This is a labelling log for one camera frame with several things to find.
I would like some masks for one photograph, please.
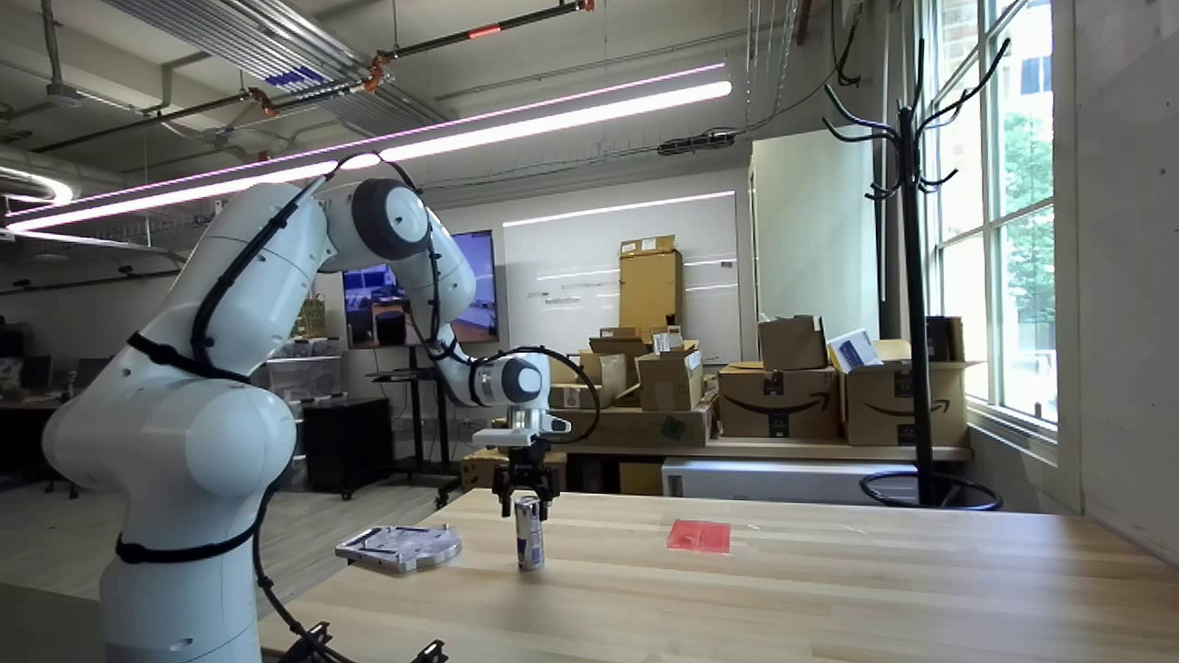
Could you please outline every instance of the ceiling light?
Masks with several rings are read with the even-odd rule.
[[[507,232],[507,227],[527,227],[527,223],[561,223],[561,222],[574,222],[574,218],[605,218],[605,213],[630,213],[630,211],[687,205],[687,202],[708,202],[708,197],[733,197],[733,192],[699,192],[699,194],[637,197],[637,202],[588,205],[588,211],[568,211],[568,213],[544,213],[544,218],[513,218],[513,222],[506,222],[506,232]]]
[[[248,163],[233,168],[208,168],[208,173],[158,179],[142,188],[87,194],[73,205],[27,211],[6,218],[6,232],[38,232],[38,227],[80,223],[80,222],[158,211],[158,205],[177,205],[194,197],[221,197],[265,179],[308,179],[308,176],[333,173],[339,163],[341,168],[367,168],[367,165],[379,165],[379,157],[414,163],[428,154],[471,151],[485,145],[565,132],[574,124],[599,124],[599,120],[617,120],[632,115],[687,106],[687,103],[728,97],[728,91],[733,86],[726,79],[726,65],[714,61],[714,65],[679,70],[679,73],[626,79],[613,87],[592,87],[579,97],[561,97],[544,103],[507,106],[493,115],[438,120],[409,132],[385,132],[385,135],[297,151],[270,163]]]
[[[73,243],[73,248],[158,251],[158,248],[125,243],[125,240],[103,240],[103,237],[61,237],[61,232],[28,232],[28,227],[14,227],[14,232],[6,232],[6,237],[18,237],[18,240],[41,240],[41,243]]]
[[[50,205],[66,205],[66,202],[78,197],[78,192],[66,179],[54,179],[54,176],[44,176],[44,173],[28,173],[28,168],[11,168],[11,165],[0,165],[0,173],[18,176],[18,179],[32,179],[38,188],[49,192]]]

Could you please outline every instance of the coat rack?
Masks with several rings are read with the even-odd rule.
[[[843,106],[843,98],[834,91],[834,86],[824,86],[824,97],[834,98],[837,115],[843,120],[852,120],[862,132],[841,132],[827,116],[821,116],[821,124],[841,138],[841,145],[888,145],[896,154],[896,184],[870,188],[870,197],[884,202],[897,192],[897,205],[901,205],[901,257],[905,257],[905,294],[909,294],[909,346],[913,346],[913,362],[909,362],[909,378],[913,378],[913,448],[916,448],[916,503],[922,509],[940,509],[940,503],[954,503],[964,490],[985,492],[988,501],[980,509],[998,509],[998,498],[985,485],[967,485],[960,480],[947,480],[936,476],[931,469],[931,431],[927,431],[927,329],[924,329],[924,251],[922,251],[922,218],[916,218],[916,192],[931,194],[936,188],[944,188],[947,179],[954,179],[959,168],[951,168],[947,176],[927,179],[922,173],[922,138],[927,130],[944,130],[959,116],[959,111],[980,97],[980,87],[994,78],[1001,55],[1006,55],[1008,40],[998,43],[994,60],[988,61],[985,78],[964,87],[954,103],[947,106],[931,106],[922,111],[922,78],[924,78],[924,40],[916,43],[916,86],[909,97],[909,106],[896,111],[896,124],[888,120],[872,120],[872,116],[859,116]],[[862,490],[884,503],[897,503],[879,498],[872,485],[872,480],[862,482]]]

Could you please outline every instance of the ceiling pipe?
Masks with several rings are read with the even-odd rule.
[[[555,8],[544,8],[544,9],[485,22],[485,25],[446,32],[446,38],[418,40],[418,43],[409,43],[409,48],[391,48],[391,52],[379,52],[379,60],[405,60],[405,55],[418,55],[418,52],[434,52],[434,48],[449,48],[449,43],[465,43],[465,40],[482,40],[482,38],[497,38],[497,32],[507,32],[507,29],[520,29],[520,25],[531,25],[531,22],[550,22],[550,17],[561,17],[561,16],[571,16],[571,9],[592,9],[592,0],[561,0]]]
[[[286,98],[270,98],[270,97],[260,91],[260,98],[270,98],[270,103],[260,103],[260,106],[265,106],[270,115],[278,115],[278,111],[307,106],[307,103],[319,103],[319,98],[334,98],[334,97],[374,91],[374,86],[379,86],[379,78],[382,78],[382,70],[385,70],[391,60],[405,60],[405,55],[418,55],[418,52],[465,43],[465,40],[476,40],[476,38],[493,38],[493,32],[520,29],[520,25],[544,22],[544,17],[561,17],[561,16],[571,16],[571,9],[592,9],[592,0],[561,0],[561,2],[550,8],[550,9],[531,9],[531,16],[502,17],[502,22],[491,22],[491,25],[477,25],[477,29],[434,38],[434,40],[423,40],[423,43],[391,48],[391,52],[379,52],[379,55],[374,55],[374,61],[373,61],[373,70],[367,70],[367,78],[366,78],[361,86],[355,86],[355,79],[328,79],[328,86],[318,86],[318,87],[297,91],[297,97],[286,97]],[[152,115],[152,116],[141,116],[141,120],[127,120],[127,124],[110,124],[110,130],[100,130],[100,132],[84,132],[84,135],[41,145],[38,154],[50,154],[50,151],[66,151],[66,147],[91,145],[91,138],[103,138],[103,135],[116,135],[116,132],[131,132],[131,130],[177,120],[177,116],[186,116],[186,115],[205,115],[205,111],[217,111],[217,106],[229,106],[229,103],[242,103],[242,97],[221,97],[221,98],[205,98],[205,103],[194,103],[194,106],[183,106],[183,111]]]

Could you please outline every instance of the table surface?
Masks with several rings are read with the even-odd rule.
[[[728,553],[669,547],[679,520],[726,524]],[[1078,517],[565,492],[539,574],[485,490],[423,524],[465,553],[341,567],[290,612],[356,663],[432,638],[454,663],[1179,658],[1179,572]]]

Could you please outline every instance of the robotic arm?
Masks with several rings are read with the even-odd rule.
[[[493,470],[493,492],[502,517],[513,509],[513,490],[534,490],[540,520],[561,492],[552,470],[544,470],[550,434],[568,434],[568,418],[550,415],[550,352],[507,350],[493,357],[466,357],[454,340],[455,321],[476,299],[476,276],[461,248],[434,218],[434,211],[405,179],[366,179],[356,188],[328,194],[328,218],[334,222],[333,267],[373,264],[382,257],[409,299],[409,321],[434,362],[446,394],[461,404],[493,404],[507,415],[476,431],[476,447],[507,453],[507,464]]]
[[[513,453],[497,480],[555,498],[539,470],[550,357],[466,357],[449,321],[476,278],[454,237],[398,179],[318,192],[260,184],[208,222],[163,309],[44,431],[73,482],[125,498],[116,561],[103,572],[105,658],[249,663],[256,649],[249,544],[265,490],[294,453],[290,410],[248,377],[286,340],[318,267],[391,262],[449,394],[506,404],[476,434]]]

